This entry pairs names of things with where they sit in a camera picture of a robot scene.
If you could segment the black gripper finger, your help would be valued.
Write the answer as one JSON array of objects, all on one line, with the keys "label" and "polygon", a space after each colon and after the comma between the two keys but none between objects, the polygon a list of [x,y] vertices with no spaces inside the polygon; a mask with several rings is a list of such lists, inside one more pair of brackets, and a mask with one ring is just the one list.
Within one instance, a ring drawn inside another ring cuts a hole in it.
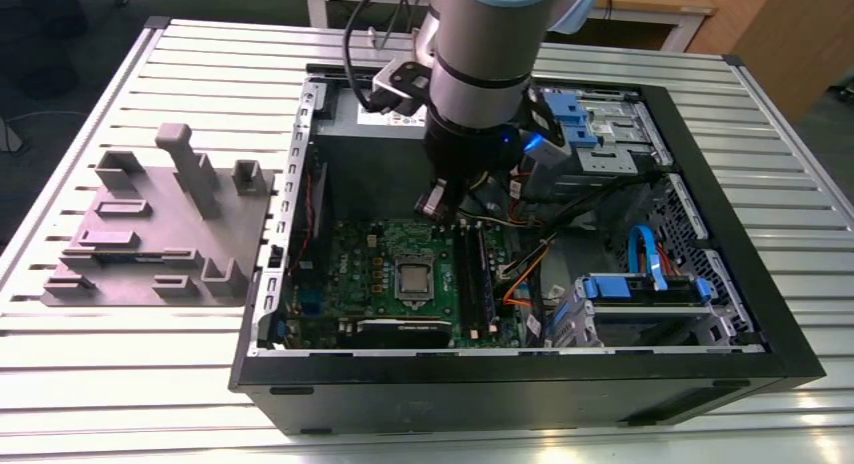
[{"label": "black gripper finger", "polygon": [[428,219],[441,219],[444,215],[443,197],[445,191],[445,181],[437,179],[429,190],[419,198],[415,211]]}]

